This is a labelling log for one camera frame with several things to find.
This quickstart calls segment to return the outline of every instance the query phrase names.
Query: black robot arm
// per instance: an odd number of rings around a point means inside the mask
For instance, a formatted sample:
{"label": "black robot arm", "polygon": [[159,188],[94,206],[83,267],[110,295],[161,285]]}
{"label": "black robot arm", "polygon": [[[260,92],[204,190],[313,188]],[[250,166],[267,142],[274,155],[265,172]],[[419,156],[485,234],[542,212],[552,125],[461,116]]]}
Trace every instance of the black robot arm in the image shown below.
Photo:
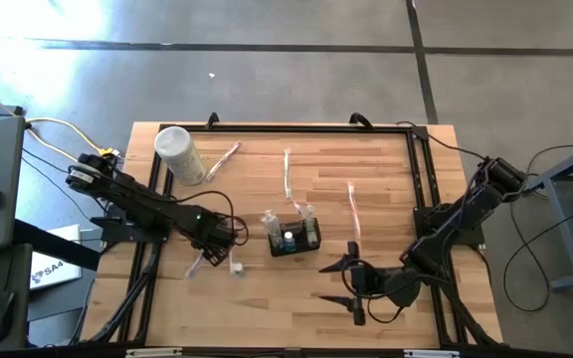
{"label": "black robot arm", "polygon": [[115,169],[109,158],[82,154],[79,165],[69,169],[71,189],[111,202],[121,216],[95,218],[101,227],[127,226],[141,232],[163,232],[174,228],[213,266],[219,265],[235,244],[237,233],[227,218],[198,205],[178,204]]}
{"label": "black robot arm", "polygon": [[[399,313],[401,309],[415,301],[419,295],[421,282],[437,285],[475,342],[478,345],[497,345],[498,343],[478,325],[459,298],[447,270],[444,269],[448,262],[444,257],[448,255],[458,237],[481,224],[497,206],[516,200],[521,194],[525,179],[524,173],[503,159],[486,158],[479,164],[468,190],[457,202],[438,206],[432,213],[423,217],[421,223],[416,223],[429,234],[418,238],[404,251],[400,257],[403,263],[401,267],[376,268],[360,258],[359,248],[355,242],[349,242],[349,254],[344,255],[338,263],[321,269],[320,272],[340,271],[344,285],[355,298],[329,296],[321,298],[345,306],[350,303],[353,310],[361,309],[361,313],[354,313],[354,323],[363,325],[365,320],[357,319],[363,316],[362,305],[353,300],[387,297],[400,307]],[[347,270],[351,273],[350,283],[346,278]]]}

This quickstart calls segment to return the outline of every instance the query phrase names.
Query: concrete floor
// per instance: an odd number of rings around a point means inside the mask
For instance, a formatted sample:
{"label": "concrete floor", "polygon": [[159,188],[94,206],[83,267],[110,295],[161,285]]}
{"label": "concrete floor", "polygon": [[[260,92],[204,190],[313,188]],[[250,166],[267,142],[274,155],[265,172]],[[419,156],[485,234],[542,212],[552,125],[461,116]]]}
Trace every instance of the concrete floor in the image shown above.
{"label": "concrete floor", "polygon": [[[573,49],[573,1],[415,3],[425,46]],[[95,142],[121,151],[134,121],[205,121],[212,111],[224,121],[345,122],[359,111],[377,123],[427,122],[413,54],[42,50],[32,42],[1,40],[9,36],[412,46],[402,0],[0,2],[0,99],[23,105],[28,116],[69,120]],[[573,56],[429,55],[426,62],[439,123],[456,127],[460,146],[524,169],[538,150],[573,143]],[[70,153],[89,150],[58,126],[44,124],[40,131]],[[31,137],[25,145],[62,167],[68,164]],[[570,153],[550,152],[534,171]],[[476,160],[464,157],[464,162],[472,175]],[[60,173],[42,169],[63,182]],[[89,215],[98,215],[94,202],[75,193],[73,197]],[[533,197],[518,201],[515,213],[525,237],[554,222],[547,203]],[[92,226],[25,165],[17,217],[45,229]],[[552,294],[540,312],[519,312],[500,287],[503,266],[518,246],[507,208],[497,210],[483,229],[505,342],[573,353],[573,289]],[[550,278],[570,272],[558,233],[533,247]],[[510,274],[509,288],[520,304],[539,302],[544,284],[531,258],[519,257]],[[59,317],[50,319],[52,323],[31,324],[36,344],[69,337],[76,321],[72,315],[62,323],[55,323]]]}

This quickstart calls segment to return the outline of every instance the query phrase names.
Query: black desk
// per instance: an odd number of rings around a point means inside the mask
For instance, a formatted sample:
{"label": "black desk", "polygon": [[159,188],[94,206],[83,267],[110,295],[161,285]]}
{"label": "black desk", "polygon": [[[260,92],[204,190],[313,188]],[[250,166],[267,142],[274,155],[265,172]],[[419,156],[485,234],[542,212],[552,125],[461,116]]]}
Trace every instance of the black desk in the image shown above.
{"label": "black desk", "polygon": [[26,347],[26,315],[32,247],[27,244],[17,245],[0,251],[0,291],[4,289],[11,259],[13,262],[8,289],[15,292],[13,323],[8,336],[0,342],[0,351]]}

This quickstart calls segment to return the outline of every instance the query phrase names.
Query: wooden tabletop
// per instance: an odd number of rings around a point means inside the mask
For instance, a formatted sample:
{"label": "wooden tabletop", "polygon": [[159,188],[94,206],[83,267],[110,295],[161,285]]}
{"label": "wooden tabletop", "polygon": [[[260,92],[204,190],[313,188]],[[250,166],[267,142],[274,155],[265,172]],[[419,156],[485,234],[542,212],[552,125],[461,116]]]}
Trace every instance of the wooden tabletop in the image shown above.
{"label": "wooden tabletop", "polygon": [[[137,122],[132,129],[124,171],[141,183],[148,181],[159,124]],[[452,126],[429,126],[429,130],[442,141],[457,144]],[[367,316],[365,326],[354,326],[352,315],[345,308],[316,298],[320,294],[348,295],[338,273],[317,272],[339,260],[346,252],[346,242],[354,238],[348,181],[355,183],[363,259],[378,267],[400,266],[400,253],[416,240],[412,219],[416,204],[405,136],[364,133],[193,133],[192,136],[208,168],[234,142],[242,141],[242,146],[211,183],[184,187],[175,181],[172,194],[182,198],[199,191],[220,190],[231,198],[235,214],[247,221],[251,231],[249,242],[234,249],[234,257],[245,266],[246,276],[230,276],[226,263],[218,268],[203,264],[194,278],[184,279],[197,252],[184,238],[173,234],[163,247],[147,345],[438,347],[430,290],[425,286],[415,303],[404,309],[395,322],[386,325]],[[466,188],[460,154],[435,142],[431,144],[442,201],[453,202]],[[298,220],[293,204],[285,198],[283,151],[286,148],[291,152],[293,197],[301,204],[314,206],[322,245],[319,251],[274,258],[260,225],[261,214],[273,209],[281,222]],[[421,146],[417,145],[417,150],[423,168]],[[164,172],[161,170],[158,179],[159,192]],[[430,203],[430,195],[426,193],[425,197]],[[192,203],[229,212],[226,202],[218,196],[203,196]],[[133,252],[134,245],[120,244],[101,258],[83,338],[97,333],[123,299]],[[453,260],[464,303],[490,336],[500,341],[485,266],[465,247],[453,249]],[[135,307],[131,334],[138,325],[140,300]],[[392,317],[396,310],[387,299],[373,301],[371,308],[382,319]],[[446,309],[452,328],[452,314]]]}

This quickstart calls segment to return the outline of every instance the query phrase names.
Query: small bottle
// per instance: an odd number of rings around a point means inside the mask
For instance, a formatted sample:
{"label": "small bottle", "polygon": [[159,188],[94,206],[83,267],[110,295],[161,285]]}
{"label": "small bottle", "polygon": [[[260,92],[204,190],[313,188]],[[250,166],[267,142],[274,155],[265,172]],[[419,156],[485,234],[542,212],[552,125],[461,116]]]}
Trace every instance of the small bottle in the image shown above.
{"label": "small bottle", "polygon": [[285,233],[285,250],[290,253],[295,252],[295,239],[292,232]]}
{"label": "small bottle", "polygon": [[306,226],[306,238],[311,248],[317,247],[317,232],[315,231],[315,219],[313,218],[313,206],[306,206],[306,215],[304,216],[304,225]]}
{"label": "small bottle", "polygon": [[271,246],[281,248],[283,246],[283,234],[280,229],[280,221],[278,221],[278,217],[274,215],[274,211],[266,210],[265,215],[260,218],[260,221],[267,229],[267,234],[271,239]]}

